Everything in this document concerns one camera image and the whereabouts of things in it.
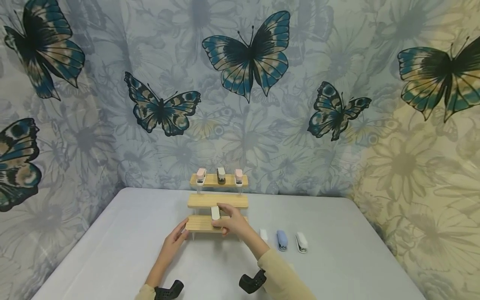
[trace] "wooden shelf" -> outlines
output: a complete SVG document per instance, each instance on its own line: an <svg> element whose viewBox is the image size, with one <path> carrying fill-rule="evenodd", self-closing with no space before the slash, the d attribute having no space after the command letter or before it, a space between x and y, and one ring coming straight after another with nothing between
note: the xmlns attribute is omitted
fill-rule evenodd
<svg viewBox="0 0 480 300"><path fill-rule="evenodd" d="M221 216L222 219L229 219L229 216ZM212 226L212 216L191 215L188 217L185 229L190 232L222 233L222 228Z"/></svg>
<svg viewBox="0 0 480 300"><path fill-rule="evenodd" d="M248 178L247 175L243 175L243 188L248 187ZM194 188L197 187L197 174L192 174L190 177L190 185ZM207 188L236 188L235 185L235 175L233 174L225 174L225 184L218 184L216 173L207 173L207 178L205 179L205 183L202 187Z"/></svg>
<svg viewBox="0 0 480 300"><path fill-rule="evenodd" d="M248 208L247 195L235 194L190 194L188 198L188 208L210 208L217 203L230 204L239 209Z"/></svg>

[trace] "wooden stand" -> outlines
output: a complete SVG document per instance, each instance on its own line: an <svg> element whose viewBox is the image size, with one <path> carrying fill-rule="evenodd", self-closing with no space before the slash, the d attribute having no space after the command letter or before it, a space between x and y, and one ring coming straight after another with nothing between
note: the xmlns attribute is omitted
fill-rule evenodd
<svg viewBox="0 0 480 300"><path fill-rule="evenodd" d="M188 208L194 209L194 215L188 217L188 222L185 226L185 229L192 233L193 240L195 240L196 232L222 233L222 228L215 228L212 226L211 215L199 215L200 209L210 209L211 207L216 206L217 203L230 204L238 209L248 208L248 197L241 194L242 189L248 186L247 175L242 176L242 182L242 186L238 187L235 184L235 175L225 174L225 184L219 184L216 174L207 173L203 185L199 186L197 185L196 174L192 174L192 177L190 178L190 185L197 188L197 193L190 194L190 197L188 198L187 206ZM238 188L239 194L205 194L202 193L202 187Z"/></svg>

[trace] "beige sleeve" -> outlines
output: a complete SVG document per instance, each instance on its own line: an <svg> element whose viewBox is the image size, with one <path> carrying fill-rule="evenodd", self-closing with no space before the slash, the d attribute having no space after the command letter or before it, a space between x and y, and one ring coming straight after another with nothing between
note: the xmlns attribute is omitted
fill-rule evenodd
<svg viewBox="0 0 480 300"><path fill-rule="evenodd" d="M137 296L135 296L135 300L155 300L154 288L144 284L140 288L140 292L138 292Z"/></svg>
<svg viewBox="0 0 480 300"><path fill-rule="evenodd" d="M263 287L273 299L317 299L275 249L270 249L262 255L258 260L258 266L265 271L267 281Z"/></svg>

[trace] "human hand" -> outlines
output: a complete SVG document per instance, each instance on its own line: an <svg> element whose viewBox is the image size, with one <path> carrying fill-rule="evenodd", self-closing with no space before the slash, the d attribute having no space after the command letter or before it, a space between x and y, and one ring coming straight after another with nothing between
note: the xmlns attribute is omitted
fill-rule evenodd
<svg viewBox="0 0 480 300"><path fill-rule="evenodd" d="M252 229L238 208L224 203L217 203L217 205L221 210L230 216L230 219L212 221L212 226L222 227L222 236L226 236L230 232L233 232L242 238L247 231Z"/></svg>
<svg viewBox="0 0 480 300"><path fill-rule="evenodd" d="M188 230L184 231L187 222L188 218L178 224L175 229L173 229L173 231L165 238L165 241L162 245L162 250L160 250L160 254L157 258L157 263L159 263L161 266L167 268L170 265L180 249L183 241L187 238L189 232Z"/></svg>

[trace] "blue butterfly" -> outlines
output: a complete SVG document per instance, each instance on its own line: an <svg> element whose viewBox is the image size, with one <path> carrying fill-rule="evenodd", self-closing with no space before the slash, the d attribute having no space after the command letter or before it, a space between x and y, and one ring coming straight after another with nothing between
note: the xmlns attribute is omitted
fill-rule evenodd
<svg viewBox="0 0 480 300"><path fill-rule="evenodd" d="M280 11L269 16L255 37L247 44L228 36L210 36L202 46L217 71L222 71L222 85L227 90L244 96L250 103L253 78L262 87L265 96L288 69L288 60L282 53L288 47L290 13Z"/></svg>
<svg viewBox="0 0 480 300"><path fill-rule="evenodd" d="M480 37L451 58L430 47L415 47L398 54L400 77L407 81L402 99L425 120L442 98L444 123L454 113L480 104Z"/></svg>
<svg viewBox="0 0 480 300"><path fill-rule="evenodd" d="M32 118L21 119L0 132L0 212L9 211L38 193L42 172L30 163L39 153Z"/></svg>
<svg viewBox="0 0 480 300"><path fill-rule="evenodd" d="M158 98L132 74L125 72L130 99L135 102L133 114L137 123L151 133L157 123L162 124L166 136L183 135L190 126L187 116L193 116L200 101L200 93L190 91L172 96L166 101Z"/></svg>
<svg viewBox="0 0 480 300"><path fill-rule="evenodd" d="M326 81L322 82L317 92L317 100L313 105L317 112L310 118L307 130L319 138L333 129L332 141L338 140L347 129L348 120L356 119L372 101L366 97L357 98L349 101L345 107L338 91Z"/></svg>
<svg viewBox="0 0 480 300"><path fill-rule="evenodd" d="M57 0L29 0L21 24L23 34L4 26L5 43L17 53L36 94L60 100L50 73L77 87L85 55L69 40L72 30Z"/></svg>

